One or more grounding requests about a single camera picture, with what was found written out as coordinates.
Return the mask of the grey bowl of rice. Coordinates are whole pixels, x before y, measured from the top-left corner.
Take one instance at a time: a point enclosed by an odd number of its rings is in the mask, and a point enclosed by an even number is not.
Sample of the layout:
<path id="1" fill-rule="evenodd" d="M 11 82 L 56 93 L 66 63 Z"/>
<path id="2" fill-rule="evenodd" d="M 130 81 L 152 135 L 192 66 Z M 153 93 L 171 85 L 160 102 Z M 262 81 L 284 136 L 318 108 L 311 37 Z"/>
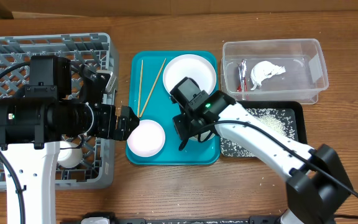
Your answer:
<path id="1" fill-rule="evenodd" d="M 194 136 L 192 136 L 190 138 L 190 140 L 197 141 L 197 142 L 205 142 L 205 141 L 209 141 L 210 139 L 212 139 L 214 137 L 215 137 L 215 134 L 213 132 L 211 132 L 210 130 L 208 130 L 203 133 L 195 134 Z"/>

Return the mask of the small pink bowl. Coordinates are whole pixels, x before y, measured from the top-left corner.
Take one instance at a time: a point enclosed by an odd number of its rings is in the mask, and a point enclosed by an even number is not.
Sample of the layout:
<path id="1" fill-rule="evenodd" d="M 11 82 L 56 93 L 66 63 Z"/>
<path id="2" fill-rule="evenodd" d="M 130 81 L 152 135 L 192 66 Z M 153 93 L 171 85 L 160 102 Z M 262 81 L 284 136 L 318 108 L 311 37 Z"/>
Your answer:
<path id="1" fill-rule="evenodd" d="M 127 139 L 132 153 L 139 157 L 152 157 L 158 154 L 165 144 L 165 131 L 158 122 L 141 120 Z"/>

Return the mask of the wooden chopstick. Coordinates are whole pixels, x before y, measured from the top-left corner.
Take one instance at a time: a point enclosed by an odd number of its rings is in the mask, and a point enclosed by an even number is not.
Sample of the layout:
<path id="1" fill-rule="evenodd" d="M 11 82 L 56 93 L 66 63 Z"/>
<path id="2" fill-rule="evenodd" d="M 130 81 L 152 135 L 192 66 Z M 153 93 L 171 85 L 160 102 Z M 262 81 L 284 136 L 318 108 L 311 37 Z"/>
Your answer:
<path id="1" fill-rule="evenodd" d="M 140 104 L 142 94 L 142 78 L 143 78 L 144 61 L 141 60 L 140 77 L 139 77 L 139 92 L 138 92 L 138 104 L 137 104 L 137 116 L 140 118 Z"/>
<path id="2" fill-rule="evenodd" d="M 153 91 L 154 91 L 154 89 L 155 89 L 155 86 L 156 86 L 156 84 L 157 84 L 157 82 L 158 82 L 158 79 L 159 79 L 161 73 L 162 73 L 162 70 L 163 70 L 163 68 L 164 68 L 164 66 L 165 66 L 165 62 L 166 62 L 166 61 L 167 61 L 167 58 L 164 59 L 162 65 L 161 65 L 161 67 L 160 67 L 160 70 L 158 71 L 158 74 L 157 74 L 157 76 L 156 76 L 156 78 L 155 78 L 155 81 L 154 81 L 154 84 L 152 85 L 152 88 L 150 89 L 150 92 L 149 92 L 149 95 L 148 95 L 148 97 L 147 97 L 147 99 L 146 99 L 146 102 L 145 102 L 145 104 L 144 104 L 144 107 L 142 108 L 142 111 L 140 112 L 140 115 L 139 115 L 140 118 L 141 118 L 141 117 L 143 116 L 143 114 L 144 114 L 144 111 L 145 111 L 145 109 L 146 109 L 146 107 L 147 107 L 147 105 L 148 105 L 148 103 L 149 103 L 149 100 L 150 100 L 150 98 L 151 98 L 151 96 L 152 96 L 152 93 L 153 93 Z"/>

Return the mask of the white paper cup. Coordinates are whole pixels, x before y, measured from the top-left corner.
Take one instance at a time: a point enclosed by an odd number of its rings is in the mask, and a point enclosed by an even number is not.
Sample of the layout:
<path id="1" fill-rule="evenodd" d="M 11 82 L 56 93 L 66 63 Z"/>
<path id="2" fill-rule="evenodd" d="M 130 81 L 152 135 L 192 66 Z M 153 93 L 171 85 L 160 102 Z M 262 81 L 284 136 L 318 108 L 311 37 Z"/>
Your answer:
<path id="1" fill-rule="evenodd" d="M 60 141 L 60 152 L 57 163 L 67 169 L 76 167 L 83 158 L 81 148 L 77 144 L 67 141 Z"/>

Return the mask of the white round plate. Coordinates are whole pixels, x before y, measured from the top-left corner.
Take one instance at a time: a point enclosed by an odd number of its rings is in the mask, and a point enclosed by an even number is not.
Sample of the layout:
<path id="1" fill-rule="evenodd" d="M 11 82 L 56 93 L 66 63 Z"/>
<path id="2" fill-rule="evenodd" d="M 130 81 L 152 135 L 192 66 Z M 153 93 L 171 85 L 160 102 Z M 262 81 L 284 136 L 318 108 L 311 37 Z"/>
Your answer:
<path id="1" fill-rule="evenodd" d="M 175 57 L 163 71 L 163 85 L 168 93 L 185 77 L 193 79 L 200 90 L 211 94 L 216 87 L 216 71 L 204 57 L 184 54 Z"/>

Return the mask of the red snack wrapper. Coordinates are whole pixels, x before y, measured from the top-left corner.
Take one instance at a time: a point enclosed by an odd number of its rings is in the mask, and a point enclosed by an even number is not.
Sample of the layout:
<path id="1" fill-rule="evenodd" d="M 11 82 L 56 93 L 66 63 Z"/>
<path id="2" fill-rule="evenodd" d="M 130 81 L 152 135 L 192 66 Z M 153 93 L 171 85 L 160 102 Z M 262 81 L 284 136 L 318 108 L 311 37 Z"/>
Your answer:
<path id="1" fill-rule="evenodd" d="M 247 71 L 246 59 L 242 59 L 240 64 L 238 65 L 239 86 L 237 87 L 237 90 L 241 92 L 247 91 L 246 71 Z"/>

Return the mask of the white napkin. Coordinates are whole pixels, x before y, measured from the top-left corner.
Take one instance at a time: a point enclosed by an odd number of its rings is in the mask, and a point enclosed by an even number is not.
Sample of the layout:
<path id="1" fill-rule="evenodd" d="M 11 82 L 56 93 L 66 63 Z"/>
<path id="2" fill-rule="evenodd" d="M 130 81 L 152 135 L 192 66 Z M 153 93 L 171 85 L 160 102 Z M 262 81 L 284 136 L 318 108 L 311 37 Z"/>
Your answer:
<path id="1" fill-rule="evenodd" d="M 275 75 L 280 75 L 286 72 L 285 67 L 274 65 L 269 61 L 262 61 L 256 64 L 250 73 L 250 79 L 253 83 L 253 87 L 250 89 L 254 91 L 257 87 L 262 86 L 262 82 L 268 78 L 272 78 Z"/>

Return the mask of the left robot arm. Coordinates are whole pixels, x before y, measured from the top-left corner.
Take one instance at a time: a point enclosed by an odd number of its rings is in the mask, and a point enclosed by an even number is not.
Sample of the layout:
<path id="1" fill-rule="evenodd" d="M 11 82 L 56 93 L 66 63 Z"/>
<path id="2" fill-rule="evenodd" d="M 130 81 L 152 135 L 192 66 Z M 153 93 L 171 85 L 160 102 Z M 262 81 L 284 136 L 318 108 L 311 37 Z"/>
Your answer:
<path id="1" fill-rule="evenodd" d="M 9 223 L 55 223 L 55 176 L 62 137 L 125 141 L 139 118 L 103 103 L 113 74 L 65 57 L 36 55 L 29 83 L 0 100 L 0 160 Z"/>

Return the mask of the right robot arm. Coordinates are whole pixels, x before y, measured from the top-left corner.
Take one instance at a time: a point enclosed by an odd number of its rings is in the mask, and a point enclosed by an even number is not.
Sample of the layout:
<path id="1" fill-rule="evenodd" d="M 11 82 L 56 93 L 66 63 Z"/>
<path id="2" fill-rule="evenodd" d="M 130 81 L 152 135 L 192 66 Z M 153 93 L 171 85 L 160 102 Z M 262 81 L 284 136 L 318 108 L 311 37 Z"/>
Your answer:
<path id="1" fill-rule="evenodd" d="M 173 122 L 183 150 L 189 138 L 212 135 L 247 149 L 286 183 L 288 210 L 280 223 L 330 223 L 352 185 L 337 152 L 326 144 L 313 149 L 291 140 L 253 117 L 229 95 L 208 95 L 188 77 L 170 91 L 181 113 Z"/>

